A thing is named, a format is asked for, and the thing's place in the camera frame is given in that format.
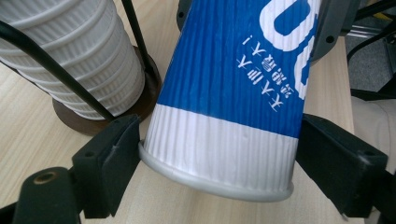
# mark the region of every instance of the round wooden base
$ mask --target round wooden base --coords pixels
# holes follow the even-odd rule
[[[134,47],[134,50],[140,60],[140,63],[144,66],[139,49]],[[163,82],[161,80],[160,73],[158,72],[157,65],[151,57],[149,58],[149,61],[153,69],[152,71],[145,72],[146,83],[140,98],[128,111],[119,115],[119,117],[136,114],[139,116],[140,120],[143,120],[154,109]],[[80,133],[95,135],[102,131],[109,123],[108,120],[84,119],[54,99],[52,99],[52,104],[58,118],[65,125]]]

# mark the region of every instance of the cup stack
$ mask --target cup stack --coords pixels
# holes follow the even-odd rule
[[[145,85],[142,66],[111,0],[0,1],[0,21],[31,37],[113,116]],[[0,61],[85,119],[104,119],[29,55],[0,39]]]

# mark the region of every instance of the white paper cup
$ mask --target white paper cup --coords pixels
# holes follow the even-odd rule
[[[115,50],[110,52],[110,55],[108,55],[108,50],[104,47],[98,49],[99,51],[87,52],[86,55],[76,58],[72,62],[63,63],[61,67],[83,86],[91,88],[94,85],[99,85],[99,83],[106,81],[120,69],[125,58],[132,57],[130,48],[125,48],[129,43],[129,39],[126,37],[126,34],[121,35],[123,35],[121,40]],[[57,77],[44,68],[23,68],[19,72],[30,81],[38,84],[45,85],[51,83],[52,85],[63,85]]]
[[[0,20],[12,26],[33,26],[35,21],[46,21],[52,14],[62,14],[78,0],[0,1]]]
[[[128,83],[134,82],[137,79],[137,76],[141,76],[141,74],[133,74],[133,61],[129,60],[129,58],[124,59],[122,65],[119,69],[106,81],[100,83],[97,86],[94,86],[90,89],[87,89],[93,97],[96,99],[107,99],[113,97],[116,94],[125,95],[126,92],[121,91],[124,87],[128,86]],[[113,89],[109,90],[110,94],[103,94],[102,89],[112,87]],[[61,103],[85,103],[81,100],[75,93],[73,92],[54,92],[45,89],[45,87],[40,85],[40,88],[43,88],[44,91],[47,91],[54,98]]]
[[[20,5],[25,4],[24,2],[17,4],[17,2],[20,1],[16,1],[16,6],[12,6],[11,10],[21,10],[22,6]],[[33,3],[37,1],[25,2],[32,2],[32,4],[28,3],[27,5],[34,5]],[[39,46],[47,48],[51,42],[56,40],[62,42],[67,36],[78,33],[78,30],[91,26],[92,23],[98,21],[100,15],[103,14],[105,6],[106,1],[103,0],[62,1],[59,5],[53,6],[43,13],[36,14],[22,21],[14,21],[10,25],[31,37]],[[0,40],[0,49],[7,53],[13,52],[11,50],[17,48],[5,40]]]
[[[114,3],[104,1],[99,9],[77,30],[40,47],[56,62],[66,63],[86,54],[97,46],[104,45],[111,37],[112,30],[117,24],[117,11]],[[41,67],[29,55],[20,49],[0,49],[2,61],[11,67]]]
[[[193,1],[142,161],[220,196],[288,198],[319,4]]]
[[[119,86],[117,90],[114,90],[111,94],[107,95],[104,98],[97,99],[99,103],[101,103],[104,107],[111,107],[113,105],[117,105],[119,102],[122,101],[123,98],[130,94],[131,90],[129,89],[130,85],[128,84],[131,82],[131,79],[132,77],[128,77],[123,81],[123,83]],[[68,108],[74,111],[90,113],[95,112],[94,109],[92,109],[87,103],[82,100],[82,102],[70,102],[62,99],[62,96],[60,96],[59,94],[50,93],[50,95],[52,96],[52,98],[66,105]]]
[[[143,76],[139,76],[136,82],[133,84],[133,86],[129,87],[130,89],[129,94],[124,96],[124,98],[122,98],[117,104],[109,106],[106,109],[115,117],[125,113],[139,99],[139,96],[143,92],[144,86],[145,86],[145,79]],[[78,111],[75,109],[74,112],[85,119],[93,119],[93,120],[105,119],[94,110]]]

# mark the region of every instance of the black machine part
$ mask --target black machine part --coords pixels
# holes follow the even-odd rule
[[[0,222],[74,224],[81,211],[86,218],[115,216],[140,162],[139,140],[137,117],[112,121],[73,157],[72,169],[27,178],[19,201],[0,209]],[[368,217],[375,206],[379,223],[396,223],[396,176],[385,170],[387,159],[332,122],[304,115],[296,160],[341,214]]]
[[[346,35],[352,28],[361,0],[322,0],[318,16],[311,61],[327,54],[336,44],[339,35]],[[190,11],[192,0],[179,0],[177,26],[181,31]]]
[[[140,162],[139,118],[112,121],[73,156],[73,167],[53,167],[28,177],[19,200],[0,210],[0,223],[80,223],[116,215]]]

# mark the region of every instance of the wooden table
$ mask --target wooden table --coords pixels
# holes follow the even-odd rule
[[[116,0],[119,14],[125,13]],[[177,0],[134,0],[148,46],[162,77],[179,31]],[[131,38],[132,32],[124,20]],[[305,113],[330,119],[353,132],[344,39],[311,69]],[[141,125],[144,138],[149,118]],[[71,157],[91,138],[56,117],[50,97],[0,66],[0,207],[18,200],[29,175],[52,166],[69,168]],[[139,164],[117,215],[83,223],[345,223],[334,205],[296,163],[292,196],[280,203],[246,203],[181,186]],[[348,223],[363,223],[349,218]]]

